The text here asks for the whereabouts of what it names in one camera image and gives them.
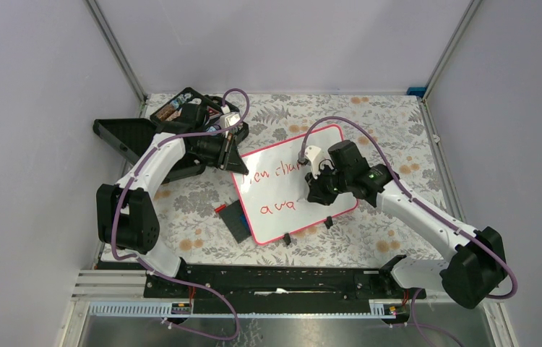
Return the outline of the pink framed whiteboard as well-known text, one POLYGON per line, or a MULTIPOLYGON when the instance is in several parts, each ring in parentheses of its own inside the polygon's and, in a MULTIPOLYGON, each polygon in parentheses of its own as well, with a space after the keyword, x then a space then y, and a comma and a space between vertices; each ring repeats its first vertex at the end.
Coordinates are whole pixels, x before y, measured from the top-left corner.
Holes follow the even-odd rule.
POLYGON ((341 194, 330 206, 297 202, 307 194, 305 175, 309 166, 298 164, 304 134, 251 151, 242 156, 247 175, 234 173, 238 199, 241 201, 254 241, 263 245, 285 234, 323 223, 358 207, 351 194, 341 194))

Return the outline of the red marker cap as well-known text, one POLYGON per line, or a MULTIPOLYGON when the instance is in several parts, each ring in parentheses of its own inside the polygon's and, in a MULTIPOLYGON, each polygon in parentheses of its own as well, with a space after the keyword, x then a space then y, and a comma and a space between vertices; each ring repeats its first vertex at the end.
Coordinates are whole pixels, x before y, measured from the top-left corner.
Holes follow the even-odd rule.
POLYGON ((216 213, 219 213, 221 210, 225 209, 226 208, 226 204, 222 204, 220 205, 219 207, 215 208, 215 212, 216 213))

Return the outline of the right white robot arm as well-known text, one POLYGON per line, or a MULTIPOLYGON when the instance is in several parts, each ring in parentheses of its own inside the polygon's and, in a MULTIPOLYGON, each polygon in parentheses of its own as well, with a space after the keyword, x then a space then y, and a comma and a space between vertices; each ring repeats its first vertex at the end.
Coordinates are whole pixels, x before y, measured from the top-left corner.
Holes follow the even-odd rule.
POLYGON ((397 218, 440 253, 438 260, 392 258, 379 270, 379 288, 385 296, 396 298, 417 288, 443 291, 455 303, 473 309, 492 298, 509 275, 498 231, 478 230, 454 219, 402 183, 388 166, 370 166, 354 142, 338 142, 328 151, 304 147, 299 161, 311 166, 305 176, 307 202, 329 206, 341 194, 351 194, 397 218))

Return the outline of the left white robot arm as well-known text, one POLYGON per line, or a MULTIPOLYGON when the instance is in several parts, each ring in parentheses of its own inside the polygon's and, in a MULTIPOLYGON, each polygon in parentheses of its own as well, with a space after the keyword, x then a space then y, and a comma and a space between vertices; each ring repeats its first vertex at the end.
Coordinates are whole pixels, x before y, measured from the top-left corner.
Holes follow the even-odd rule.
POLYGON ((163 275, 161 288, 172 297, 186 293, 187 275, 181 273, 181 258, 159 241, 160 223, 152 199, 174 166, 193 157, 203 166, 238 174, 249 172, 237 149, 237 132, 244 130, 244 117, 222 106, 219 119, 210 121, 206 111, 187 103, 173 121, 164 122, 152 136, 142 157, 115 184, 103 184, 96 192, 98 238, 150 272, 163 275))

